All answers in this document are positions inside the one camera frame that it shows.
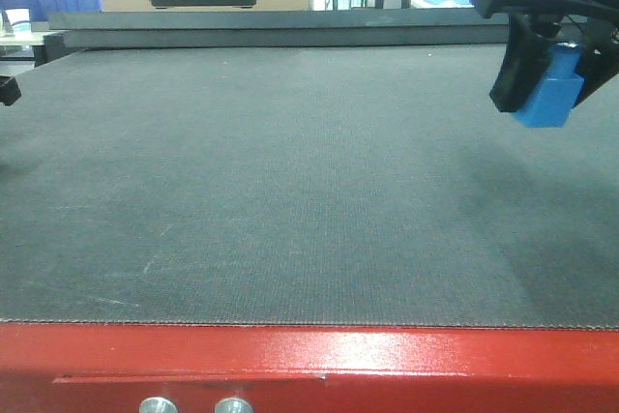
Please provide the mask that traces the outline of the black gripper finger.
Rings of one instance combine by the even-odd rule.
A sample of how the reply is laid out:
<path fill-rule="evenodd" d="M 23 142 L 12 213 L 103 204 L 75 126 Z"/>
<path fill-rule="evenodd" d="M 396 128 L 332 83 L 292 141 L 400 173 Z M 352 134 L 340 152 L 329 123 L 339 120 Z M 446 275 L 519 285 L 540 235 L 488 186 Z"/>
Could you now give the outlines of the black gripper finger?
<path fill-rule="evenodd" d="M 11 106 L 21 98 L 21 91 L 13 76 L 0 76 L 0 103 Z"/>
<path fill-rule="evenodd" d="M 618 75 L 618 45 L 586 48 L 576 67 L 576 73 L 584 81 L 574 107 L 579 106 Z"/>
<path fill-rule="evenodd" d="M 489 92 L 503 113 L 521 110 L 545 75 L 555 44 L 555 17 L 509 14 L 505 54 Z"/>

